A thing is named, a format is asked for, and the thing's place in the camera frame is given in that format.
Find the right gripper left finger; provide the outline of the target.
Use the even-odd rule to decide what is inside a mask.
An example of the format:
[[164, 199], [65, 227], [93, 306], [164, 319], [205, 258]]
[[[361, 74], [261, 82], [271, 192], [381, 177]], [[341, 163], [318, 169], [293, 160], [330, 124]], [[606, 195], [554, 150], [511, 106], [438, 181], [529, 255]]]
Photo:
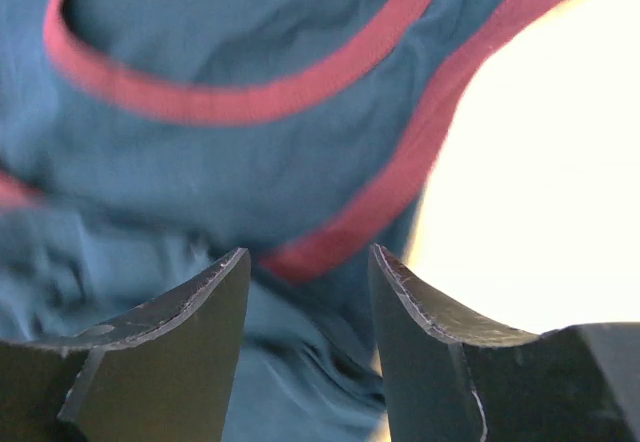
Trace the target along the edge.
[[218, 441], [242, 340], [250, 256], [75, 337], [88, 351], [58, 414], [74, 441]]

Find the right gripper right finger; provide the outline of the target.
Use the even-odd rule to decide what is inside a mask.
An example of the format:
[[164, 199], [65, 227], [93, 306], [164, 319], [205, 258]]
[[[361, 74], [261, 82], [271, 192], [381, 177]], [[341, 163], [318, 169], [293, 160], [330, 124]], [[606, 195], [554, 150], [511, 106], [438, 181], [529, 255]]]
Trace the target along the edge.
[[369, 284], [392, 440], [487, 440], [465, 351], [519, 346], [536, 335], [464, 306], [378, 244], [370, 249]]

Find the navy jersey tank top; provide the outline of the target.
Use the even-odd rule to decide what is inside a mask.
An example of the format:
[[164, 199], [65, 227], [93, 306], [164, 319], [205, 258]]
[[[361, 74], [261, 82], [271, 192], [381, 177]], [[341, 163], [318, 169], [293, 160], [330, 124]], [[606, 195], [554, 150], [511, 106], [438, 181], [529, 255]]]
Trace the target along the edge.
[[1, 0], [1, 437], [72, 434], [28, 363], [235, 248], [221, 441], [367, 441], [368, 249], [403, 250], [474, 73], [565, 0]]

